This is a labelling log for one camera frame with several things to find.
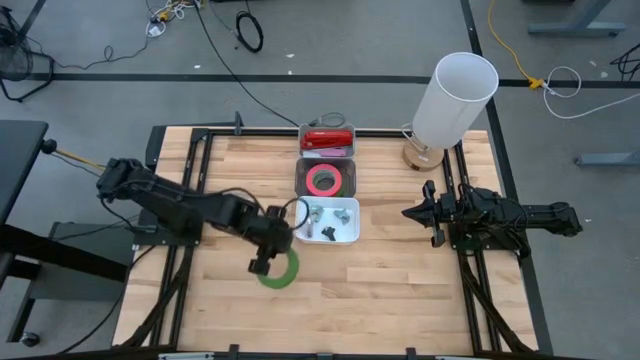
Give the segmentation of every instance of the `small metal part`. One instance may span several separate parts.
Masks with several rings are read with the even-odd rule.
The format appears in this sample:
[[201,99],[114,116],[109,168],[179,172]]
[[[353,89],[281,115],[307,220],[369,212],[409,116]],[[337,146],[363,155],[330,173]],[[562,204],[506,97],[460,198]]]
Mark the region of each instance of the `small metal part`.
[[322,235],[328,237],[331,241],[336,241],[336,238],[333,236],[333,233],[335,232],[336,229],[332,228],[331,226],[327,226],[322,230]]
[[308,238],[312,238],[313,237],[313,221],[311,221],[311,218],[307,219],[307,237]]
[[311,206],[311,213],[309,214],[309,218],[317,223],[318,221],[320,221],[320,218],[322,217],[322,214],[324,213],[324,208],[322,206],[319,205],[313,205]]
[[340,221],[342,221],[342,225],[347,225],[351,220],[351,216],[347,214],[347,209],[342,210],[334,210],[333,215],[335,215]]

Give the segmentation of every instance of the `pink tape roll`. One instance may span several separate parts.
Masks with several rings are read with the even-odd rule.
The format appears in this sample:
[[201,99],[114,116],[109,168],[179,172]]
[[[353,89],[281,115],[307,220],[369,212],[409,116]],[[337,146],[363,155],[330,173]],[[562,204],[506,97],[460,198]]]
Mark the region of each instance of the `pink tape roll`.
[[[324,171],[331,173],[334,180],[333,186],[327,190],[320,190],[313,184],[313,178],[319,172]],[[340,188],[342,188],[342,175],[340,175],[340,171],[338,171],[335,166],[329,164],[318,164],[312,167],[307,173],[307,189],[309,189],[309,192],[313,196],[335,196],[338,191],[340,191]]]

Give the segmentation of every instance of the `white tray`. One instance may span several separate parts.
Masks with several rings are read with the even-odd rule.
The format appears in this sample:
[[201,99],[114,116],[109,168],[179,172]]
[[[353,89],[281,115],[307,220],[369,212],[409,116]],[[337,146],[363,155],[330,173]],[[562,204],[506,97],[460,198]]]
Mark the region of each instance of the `white tray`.
[[[360,237],[360,203],[354,198],[338,198],[338,197],[318,197],[318,196],[302,196],[301,199],[309,203],[309,208],[319,205],[324,208],[324,213],[320,221],[313,223],[313,235],[307,236],[307,225],[303,225],[295,231],[295,236],[303,242],[313,244],[333,244],[333,245],[349,245],[353,244]],[[297,202],[296,207],[296,224],[299,224],[305,217],[307,209],[302,201]],[[342,225],[342,221],[333,214],[334,210],[347,209],[347,213],[351,217],[346,225]],[[332,227],[335,230],[334,237],[336,241],[331,241],[322,234],[325,227]]]

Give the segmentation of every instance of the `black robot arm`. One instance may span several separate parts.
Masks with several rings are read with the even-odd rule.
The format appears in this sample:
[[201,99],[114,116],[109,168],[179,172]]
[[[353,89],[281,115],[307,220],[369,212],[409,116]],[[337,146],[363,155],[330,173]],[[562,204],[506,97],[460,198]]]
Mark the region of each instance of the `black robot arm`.
[[529,255],[529,248],[520,233],[525,229],[545,229],[552,234],[567,237],[582,231],[576,211],[564,202],[551,205],[521,205],[503,198],[498,193],[461,184],[460,199],[445,193],[434,197],[435,185],[429,180],[423,187],[422,204],[402,211],[402,214],[425,227],[433,227],[432,245],[445,242],[441,223],[452,224],[452,245],[458,249],[475,250],[495,241],[501,247],[520,251],[520,257]]
[[200,194],[155,175],[134,159],[111,159],[97,183],[98,197],[112,202],[133,200],[158,217],[160,225],[180,236],[202,222],[241,237],[258,247],[249,271],[269,272],[269,260],[291,248],[292,228],[283,207],[266,211],[255,200],[222,192]]

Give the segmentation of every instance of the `black cable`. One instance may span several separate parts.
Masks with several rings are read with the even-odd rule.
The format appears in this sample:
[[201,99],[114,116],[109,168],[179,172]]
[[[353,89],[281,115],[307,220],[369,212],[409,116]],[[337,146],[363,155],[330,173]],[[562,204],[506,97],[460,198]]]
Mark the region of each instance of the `black cable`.
[[298,229],[300,229],[301,227],[303,227],[303,226],[304,226],[304,224],[305,224],[305,223],[307,222],[307,220],[309,219],[309,216],[311,215],[311,210],[309,209],[309,203],[308,203],[305,199],[301,198],[300,196],[298,196],[298,197],[296,197],[296,198],[293,198],[293,199],[291,199],[291,200],[287,201],[286,203],[284,203],[284,205],[282,206],[282,208],[283,208],[283,209],[286,209],[286,208],[287,208],[287,206],[289,206],[290,204],[292,204],[292,203],[293,203],[293,202],[295,202],[295,201],[301,201],[301,202],[304,204],[305,208],[307,209],[307,213],[306,213],[306,215],[304,216],[304,219],[302,219],[302,221],[300,221],[300,223],[299,223],[298,225],[296,225],[296,226],[292,227],[292,228],[291,228],[291,230],[298,230]]
[[149,13],[153,14],[153,10],[151,10],[151,5],[149,5],[149,0],[144,0],[144,3],[147,5],[147,10],[149,10]]
[[[138,216],[139,215],[129,216],[127,218],[127,220],[133,221],[136,218],[138,218]],[[60,236],[60,237],[57,237],[57,238],[52,238],[51,240],[60,242],[60,241],[65,241],[65,240],[77,238],[79,236],[93,235],[93,234],[98,233],[100,231],[104,231],[104,230],[107,230],[107,229],[114,229],[114,228],[120,227],[121,224],[124,224],[124,221],[122,221],[122,220],[116,221],[113,224],[105,225],[103,227],[100,227],[100,228],[97,228],[97,229],[94,229],[94,230],[89,230],[89,231],[84,231],[84,232],[81,232],[81,233],[75,233],[75,234],[69,234],[69,235],[65,235],[65,236]]]
[[229,30],[230,33],[232,33],[235,36],[235,33],[233,32],[233,29],[227,25],[224,20],[222,20],[222,18],[220,16],[218,16],[218,13],[216,12],[216,9],[214,9],[213,6],[213,0],[209,1],[209,7],[211,8],[211,11],[213,12],[213,16],[215,16],[218,21],[220,21],[220,23],[222,24],[222,26],[224,26],[227,30]]
[[[627,52],[622,54],[622,56],[609,63],[609,65],[618,65],[618,71],[620,72],[620,81],[625,81],[625,75],[629,75],[627,81],[631,81],[636,72],[640,70],[640,58],[629,60],[631,54],[638,49],[640,49],[640,44],[632,47]],[[635,66],[631,70],[627,70],[627,64],[632,63],[635,63]]]
[[[244,36],[242,35],[242,29],[240,27],[240,23],[242,19],[251,20],[251,22],[253,23],[253,26],[256,28],[256,31],[258,32],[258,38],[260,39],[260,42],[258,42],[258,46],[253,47],[244,39]],[[244,46],[247,50],[251,51],[254,54],[262,50],[262,45],[264,45],[264,33],[262,32],[262,26],[260,26],[258,19],[256,19],[255,16],[251,15],[250,12],[240,11],[236,14],[236,32],[237,32],[236,37],[238,38],[238,41],[240,41],[242,46]]]
[[[462,201],[462,213],[464,213],[464,207],[465,207],[465,201],[466,201],[466,192],[464,192],[463,188],[466,187],[467,189],[469,189],[469,191],[474,191],[475,188],[470,185],[470,184],[465,184],[465,183],[460,183],[458,184],[458,192],[460,193],[460,199]],[[505,228],[505,227],[510,227],[509,229],[505,229],[505,235],[509,236],[511,238],[511,240],[513,240],[513,242],[516,243],[516,245],[518,246],[517,250],[513,250],[513,253],[518,257],[518,258],[524,258],[527,257],[528,254],[531,254],[531,247],[529,246],[529,244],[520,237],[519,233],[523,232],[524,230],[527,229],[528,225],[529,225],[529,218],[527,216],[527,211],[525,210],[524,206],[522,206],[520,203],[518,203],[517,201],[513,200],[513,199],[508,199],[508,198],[503,198],[500,197],[497,193],[494,193],[494,197],[492,198],[487,198],[486,196],[483,196],[482,194],[480,194],[479,192],[475,192],[476,194],[478,194],[478,196],[480,198],[482,198],[483,200],[487,200],[487,201],[507,201],[507,202],[511,202],[515,205],[517,205],[518,207],[520,207],[520,209],[522,210],[522,214],[519,215],[513,222],[508,222],[505,224],[502,224],[501,227]],[[520,219],[524,216],[525,218],[525,225],[523,228],[518,229],[518,223],[520,222]],[[478,229],[479,231],[484,232],[485,234],[489,235],[490,237],[493,237],[494,239],[496,239],[497,241],[500,242],[500,239],[498,237],[494,237],[494,235],[491,233],[491,229],[486,228],[486,229]]]
[[229,71],[229,74],[231,74],[231,76],[236,80],[236,82],[238,83],[238,85],[240,85],[242,90],[244,90],[244,92],[247,93],[247,95],[249,95],[249,97],[251,99],[253,99],[253,101],[258,103],[263,108],[269,110],[271,113],[273,113],[274,115],[278,116],[279,118],[291,123],[293,126],[300,127],[300,125],[298,125],[298,123],[296,123],[295,121],[289,119],[288,117],[280,114],[279,112],[277,112],[277,111],[273,110],[272,108],[268,107],[267,105],[263,104],[260,100],[256,99],[256,97],[253,96],[253,94],[251,94],[251,92],[249,92],[249,90],[247,90],[247,88],[244,86],[242,81],[240,81],[240,79],[238,79],[236,74],[233,73],[233,71],[231,70],[229,65],[227,65],[227,63],[224,61],[224,59],[222,58],[222,55],[220,55],[220,52],[218,51],[218,48],[216,48],[216,45],[213,43],[213,40],[211,39],[211,35],[209,34],[209,30],[207,30],[207,26],[205,25],[204,20],[202,20],[202,15],[200,14],[200,9],[198,8],[197,5],[195,6],[195,9],[196,9],[196,13],[198,14],[198,19],[200,20],[200,24],[202,25],[202,30],[204,30],[204,33],[207,36],[207,40],[209,40],[209,44],[211,44],[211,47],[213,48],[213,51],[215,51],[215,53],[218,56],[218,59],[220,59],[220,62],[222,63],[222,65],[224,65],[224,67],[227,69],[227,71]]
[[113,47],[111,45],[107,45],[104,47],[103,51],[102,51],[102,55],[104,56],[104,60],[98,60],[98,61],[94,61],[92,63],[89,63],[88,65],[76,65],[76,64],[61,64],[60,62],[58,62],[58,60],[56,60],[55,58],[53,58],[51,55],[47,54],[44,52],[44,48],[42,46],[42,44],[40,42],[38,42],[37,40],[30,38],[29,36],[27,36],[27,39],[33,41],[34,43],[36,43],[39,47],[40,47],[40,54],[45,55],[45,56],[49,56],[51,57],[51,59],[53,59],[53,62],[58,65],[58,67],[66,69],[66,68],[74,68],[74,69],[81,69],[81,70],[87,70],[90,67],[94,66],[94,65],[98,65],[98,64],[105,64],[105,63],[114,63],[116,61],[120,61],[123,59],[133,59],[134,57],[140,55],[140,53],[142,53],[143,51],[145,51],[147,49],[147,47],[149,46],[149,41],[150,41],[150,37],[146,37],[145,41],[144,41],[144,46],[141,47],[140,49],[138,49],[136,52],[134,52],[131,55],[123,55],[117,58],[113,58]]
[[71,161],[69,161],[69,160],[67,160],[67,159],[63,158],[62,156],[58,156],[58,155],[56,155],[56,154],[49,154],[49,155],[51,155],[51,156],[53,156],[53,157],[55,157],[55,158],[58,158],[58,159],[60,159],[60,160],[64,161],[65,163],[67,163],[68,165],[73,166],[74,168],[78,168],[78,169],[80,169],[80,170],[84,170],[84,171],[88,172],[89,174],[91,174],[91,175],[93,175],[93,176],[95,176],[95,177],[97,177],[97,178],[99,178],[99,177],[100,177],[100,175],[99,175],[98,173],[93,172],[93,171],[91,171],[91,170],[89,170],[89,169],[87,169],[87,168],[85,168],[85,167],[83,167],[83,166],[76,165],[76,164],[72,163]]
[[100,199],[100,204],[102,205],[102,207],[107,210],[111,215],[119,218],[122,222],[124,222],[125,224],[127,224],[127,226],[129,227],[129,230],[131,230],[131,232],[135,232],[136,229],[133,227],[133,225],[131,225],[131,222],[126,219],[124,216],[118,214],[117,212],[111,210],[110,207],[107,206],[107,204],[104,202],[104,199]]
[[[151,250],[153,250],[156,246],[153,245],[151,247],[149,247],[147,250],[145,250],[142,254],[140,254],[140,256],[138,256],[138,258],[136,258],[131,265],[129,265],[129,271],[131,271],[131,269],[133,269],[133,267],[138,263],[138,261],[140,261],[140,259],[142,259],[145,255],[147,255]],[[104,317],[104,319],[102,319],[102,321],[100,321],[98,323],[98,325],[96,325],[96,327],[93,328],[93,330],[89,331],[87,333],[87,335],[83,336],[80,340],[76,341],[75,343],[73,343],[71,346],[67,347],[66,349],[60,351],[57,355],[61,355],[61,354],[66,354],[69,351],[77,348],[78,346],[80,346],[80,344],[82,344],[83,342],[85,342],[88,338],[90,338],[91,336],[93,336],[93,334],[96,333],[96,331],[98,331],[102,325],[104,325],[104,323],[107,322],[107,320],[109,320],[109,318],[111,317],[111,314],[113,314],[113,312],[116,310],[116,308],[118,307],[118,304],[120,303],[120,301],[122,301],[122,299],[124,298],[124,294],[126,292],[127,286],[123,284],[122,287],[122,292],[120,293],[120,295],[118,296],[118,299],[113,303],[113,306],[111,307],[111,310],[109,310],[109,312],[107,313],[107,315]]]

